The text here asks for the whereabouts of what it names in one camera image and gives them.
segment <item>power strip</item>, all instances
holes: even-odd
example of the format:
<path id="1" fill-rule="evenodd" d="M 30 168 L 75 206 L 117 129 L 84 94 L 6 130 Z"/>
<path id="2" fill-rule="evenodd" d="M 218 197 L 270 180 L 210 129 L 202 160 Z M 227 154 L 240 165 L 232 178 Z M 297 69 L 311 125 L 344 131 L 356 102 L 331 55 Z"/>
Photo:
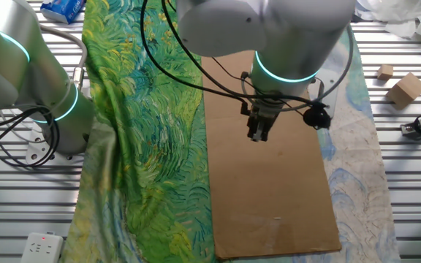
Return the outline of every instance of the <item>power strip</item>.
<path id="1" fill-rule="evenodd" d="M 57 263 L 62 245 L 62 237 L 31 233 L 20 263 Z"/>

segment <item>metal slat table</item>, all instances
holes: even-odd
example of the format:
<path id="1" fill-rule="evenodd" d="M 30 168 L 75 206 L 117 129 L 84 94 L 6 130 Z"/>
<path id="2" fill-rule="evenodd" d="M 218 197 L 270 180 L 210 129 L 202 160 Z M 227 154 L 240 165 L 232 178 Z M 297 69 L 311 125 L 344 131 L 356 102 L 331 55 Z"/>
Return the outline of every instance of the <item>metal slat table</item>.
<path id="1" fill-rule="evenodd" d="M 45 19 L 39 12 L 41 0 L 29 0 L 29 4 L 43 25 L 81 38 L 83 11 L 67 26 Z M 421 96 L 402 111 L 397 111 L 384 97 L 388 89 L 409 72 L 421 79 L 421 44 L 418 39 L 405 40 L 387 33 L 383 23 L 356 23 L 352 27 L 371 97 L 401 257 L 405 263 L 421 263 L 421 142 L 406 140 L 399 129 L 400 124 L 410 123 L 421 115 Z M 49 34 L 43 34 L 43 37 L 71 74 L 79 61 L 80 49 L 60 37 Z M 385 85 L 378 82 L 375 75 L 382 64 L 395 67 L 394 78 Z M 84 86 L 89 87 L 87 76 Z M 23 136 L 30 136 L 29 129 L 24 126 L 19 126 L 18 131 Z M 3 143 L 13 155 L 25 158 L 26 142 L 9 134 Z M 20 261 L 30 232 L 54 231 L 67 236 L 77 201 L 80 171 L 78 164 L 48 173 L 31 172 L 0 161 L 0 263 Z"/>

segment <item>small wooden cube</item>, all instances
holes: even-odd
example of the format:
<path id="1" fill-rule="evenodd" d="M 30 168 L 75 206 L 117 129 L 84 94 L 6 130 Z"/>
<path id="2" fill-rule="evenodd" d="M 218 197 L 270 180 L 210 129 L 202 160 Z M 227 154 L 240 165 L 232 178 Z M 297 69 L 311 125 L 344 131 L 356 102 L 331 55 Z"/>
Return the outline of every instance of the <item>small wooden cube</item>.
<path id="1" fill-rule="evenodd" d="M 394 67 L 391 65 L 382 65 L 378 70 L 378 80 L 388 81 L 394 75 Z"/>
<path id="2" fill-rule="evenodd" d="M 408 73 L 399 80 L 386 94 L 395 103 L 398 110 L 402 110 L 421 94 L 421 80 L 412 73 Z"/>

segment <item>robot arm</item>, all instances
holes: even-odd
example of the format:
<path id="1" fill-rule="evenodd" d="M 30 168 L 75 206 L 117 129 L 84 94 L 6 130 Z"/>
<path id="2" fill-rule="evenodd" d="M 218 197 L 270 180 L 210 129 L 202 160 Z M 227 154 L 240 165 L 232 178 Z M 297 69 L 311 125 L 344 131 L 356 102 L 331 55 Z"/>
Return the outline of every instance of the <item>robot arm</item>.
<path id="1" fill-rule="evenodd" d="M 355 0 L 178 0 L 183 43 L 201 56 L 256 50 L 251 81 L 263 94 L 301 95 L 329 56 Z M 284 103 L 256 100 L 249 137 L 267 140 Z"/>
<path id="2" fill-rule="evenodd" d="M 51 109 L 60 130 L 58 151 L 86 148 L 94 107 L 69 78 L 42 38 L 33 9 L 25 0 L 0 0 L 0 109 L 42 105 Z M 49 137 L 44 118 L 34 121 Z"/>

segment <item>cardboard sheet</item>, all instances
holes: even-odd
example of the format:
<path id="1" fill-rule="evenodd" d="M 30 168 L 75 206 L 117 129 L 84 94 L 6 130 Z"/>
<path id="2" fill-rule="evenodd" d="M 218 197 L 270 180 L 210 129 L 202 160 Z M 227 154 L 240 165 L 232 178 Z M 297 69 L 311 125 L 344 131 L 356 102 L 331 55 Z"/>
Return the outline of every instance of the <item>cardboard sheet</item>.
<path id="1" fill-rule="evenodd" d="M 218 60 L 235 76 L 249 71 L 252 52 Z M 211 58 L 204 68 L 241 90 Z M 215 87 L 205 77 L 205 87 Z M 338 251 L 341 244 L 316 131 L 297 113 L 282 113 L 268 142 L 246 135 L 240 103 L 205 93 L 210 194 L 220 259 Z"/>

